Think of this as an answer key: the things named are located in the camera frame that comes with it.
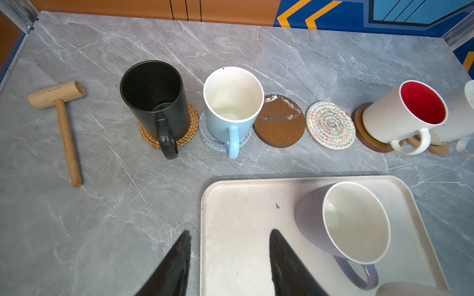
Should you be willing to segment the woven rattan round coaster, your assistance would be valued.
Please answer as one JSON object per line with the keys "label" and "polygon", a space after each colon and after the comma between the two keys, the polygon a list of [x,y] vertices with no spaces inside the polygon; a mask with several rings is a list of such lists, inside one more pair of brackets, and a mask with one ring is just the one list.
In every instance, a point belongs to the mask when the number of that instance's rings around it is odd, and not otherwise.
{"label": "woven rattan round coaster", "polygon": [[[199,114],[195,106],[191,102],[188,102],[188,111],[190,113],[190,127],[187,133],[177,141],[177,147],[181,148],[184,145],[188,144],[196,135],[199,129]],[[151,134],[144,128],[140,123],[139,125],[140,133],[143,139],[154,149],[161,150],[160,144],[156,138],[151,136]]]}

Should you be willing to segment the dark brown round wooden coaster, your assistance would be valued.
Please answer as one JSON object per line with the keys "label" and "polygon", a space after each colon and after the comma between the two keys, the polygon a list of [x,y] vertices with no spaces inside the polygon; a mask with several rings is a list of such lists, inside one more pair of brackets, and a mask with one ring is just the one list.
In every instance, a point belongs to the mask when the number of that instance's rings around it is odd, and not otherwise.
{"label": "dark brown round wooden coaster", "polygon": [[389,153],[394,151],[392,146],[390,144],[382,143],[372,136],[367,132],[367,130],[364,127],[363,121],[362,121],[362,116],[364,111],[372,105],[372,102],[367,102],[364,104],[361,104],[358,108],[355,109],[353,112],[351,118],[354,122],[355,126],[355,132],[356,136],[359,139],[359,141],[365,145],[367,148],[379,152],[379,153]]}

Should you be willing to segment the clear glass round coaster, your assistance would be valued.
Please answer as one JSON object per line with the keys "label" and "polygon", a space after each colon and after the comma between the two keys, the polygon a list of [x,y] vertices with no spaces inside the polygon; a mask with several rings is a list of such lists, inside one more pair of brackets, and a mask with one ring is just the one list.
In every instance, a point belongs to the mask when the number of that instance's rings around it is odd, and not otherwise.
{"label": "clear glass round coaster", "polygon": [[252,120],[228,120],[206,109],[200,116],[203,143],[216,152],[224,152],[229,159],[236,159],[240,149],[249,141]]}

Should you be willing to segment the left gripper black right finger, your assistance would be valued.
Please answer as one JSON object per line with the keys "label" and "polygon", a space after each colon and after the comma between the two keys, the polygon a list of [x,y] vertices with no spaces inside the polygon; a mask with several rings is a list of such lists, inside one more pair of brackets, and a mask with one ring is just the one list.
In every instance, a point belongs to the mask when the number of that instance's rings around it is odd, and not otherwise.
{"label": "left gripper black right finger", "polygon": [[276,296],[328,295],[277,229],[270,233],[269,257]]}

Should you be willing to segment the light blue mug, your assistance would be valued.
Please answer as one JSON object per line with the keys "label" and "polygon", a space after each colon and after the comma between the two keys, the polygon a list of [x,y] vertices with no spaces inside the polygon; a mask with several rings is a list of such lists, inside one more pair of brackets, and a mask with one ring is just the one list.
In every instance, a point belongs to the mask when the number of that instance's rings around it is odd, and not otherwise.
{"label": "light blue mug", "polygon": [[251,72],[222,67],[203,87],[206,122],[211,134],[224,143],[229,159],[239,156],[240,141],[249,133],[264,105],[264,90]]}

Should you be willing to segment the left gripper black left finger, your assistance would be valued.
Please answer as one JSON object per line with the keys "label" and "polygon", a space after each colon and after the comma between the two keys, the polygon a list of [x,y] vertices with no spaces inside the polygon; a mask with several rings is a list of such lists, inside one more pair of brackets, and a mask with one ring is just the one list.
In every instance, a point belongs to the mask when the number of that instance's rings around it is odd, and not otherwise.
{"label": "left gripper black left finger", "polygon": [[191,256],[191,235],[182,232],[136,296],[185,296]]}

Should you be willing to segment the red mug white handle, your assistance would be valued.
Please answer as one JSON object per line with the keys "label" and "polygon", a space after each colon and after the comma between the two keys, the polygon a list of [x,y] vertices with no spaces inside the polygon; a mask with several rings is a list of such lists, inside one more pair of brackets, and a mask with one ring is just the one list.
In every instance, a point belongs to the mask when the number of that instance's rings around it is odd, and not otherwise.
{"label": "red mug white handle", "polygon": [[368,106],[362,122],[368,134],[402,155],[418,155],[431,144],[430,130],[448,119],[443,98],[432,87],[407,80]]}

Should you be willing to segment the black mug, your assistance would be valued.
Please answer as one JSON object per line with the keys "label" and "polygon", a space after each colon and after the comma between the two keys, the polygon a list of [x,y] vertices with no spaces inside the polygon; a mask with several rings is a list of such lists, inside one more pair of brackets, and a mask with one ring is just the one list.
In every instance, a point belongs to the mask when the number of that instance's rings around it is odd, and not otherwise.
{"label": "black mug", "polygon": [[172,65],[148,60],[135,64],[120,82],[120,95],[166,159],[178,157],[177,141],[191,124],[183,80]]}

